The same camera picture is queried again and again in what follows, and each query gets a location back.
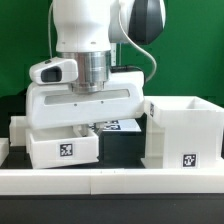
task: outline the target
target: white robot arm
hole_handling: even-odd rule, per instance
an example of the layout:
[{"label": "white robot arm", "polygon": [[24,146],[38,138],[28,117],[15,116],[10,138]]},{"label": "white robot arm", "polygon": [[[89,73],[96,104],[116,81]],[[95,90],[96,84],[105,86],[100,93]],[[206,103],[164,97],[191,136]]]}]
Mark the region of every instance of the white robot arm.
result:
[{"label": "white robot arm", "polygon": [[[98,141],[92,143],[94,133],[87,124],[142,116],[143,72],[111,68],[110,43],[148,44],[165,23],[163,0],[53,0],[52,4],[57,57],[30,69],[33,83],[27,92],[26,142],[34,168],[97,162]],[[70,129],[77,138],[65,142],[60,136]],[[50,134],[55,136],[46,145]],[[58,150],[68,145],[76,145],[78,155],[59,156]],[[40,160],[45,148],[52,153],[50,160]]]}]

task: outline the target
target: green background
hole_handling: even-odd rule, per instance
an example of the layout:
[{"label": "green background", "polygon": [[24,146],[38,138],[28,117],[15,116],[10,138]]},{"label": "green background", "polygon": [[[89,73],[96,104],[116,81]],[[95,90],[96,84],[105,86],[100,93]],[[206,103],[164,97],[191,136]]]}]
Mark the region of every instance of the green background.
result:
[{"label": "green background", "polygon": [[[50,0],[0,1],[0,96],[28,86],[31,65],[49,58],[47,17]],[[196,95],[224,106],[224,1],[166,0],[164,32],[145,46],[158,62],[145,95]],[[53,48],[56,35],[53,32]],[[121,46],[121,64],[150,72],[147,58]]]}]

